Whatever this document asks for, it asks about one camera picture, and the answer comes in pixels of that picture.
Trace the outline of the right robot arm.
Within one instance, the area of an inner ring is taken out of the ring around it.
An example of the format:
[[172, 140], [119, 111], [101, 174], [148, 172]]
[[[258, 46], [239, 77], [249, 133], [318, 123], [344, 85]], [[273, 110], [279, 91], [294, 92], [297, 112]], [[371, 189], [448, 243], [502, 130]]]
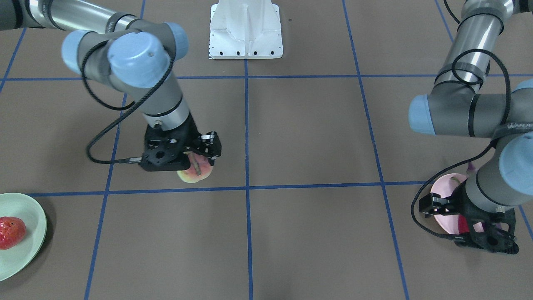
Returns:
[[[49, 28], [68, 32], [61, 46], [67, 67], [79, 74], [99, 104], [123, 114], [86, 146], [102, 165], [137, 163], [188, 167], [198, 156], [210, 165], [221, 155], [216, 132], [202, 135], [173, 74], [189, 49], [177, 23], [152, 23], [83, 0], [2, 0], [1, 30]], [[141, 157], [99, 160], [92, 147], [135, 111], [147, 120]]]

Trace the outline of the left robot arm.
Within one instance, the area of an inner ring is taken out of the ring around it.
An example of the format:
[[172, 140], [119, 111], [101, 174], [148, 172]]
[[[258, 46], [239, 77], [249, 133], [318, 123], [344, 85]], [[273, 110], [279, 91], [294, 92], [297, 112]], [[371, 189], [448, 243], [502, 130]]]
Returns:
[[413, 131], [491, 139], [493, 157], [461, 186], [463, 208], [472, 205], [485, 216], [506, 216], [532, 200], [532, 81], [511, 90], [501, 66], [503, 94], [480, 94], [489, 61], [505, 23], [532, 12], [531, 0], [467, 0], [456, 36], [429, 94], [409, 106]]

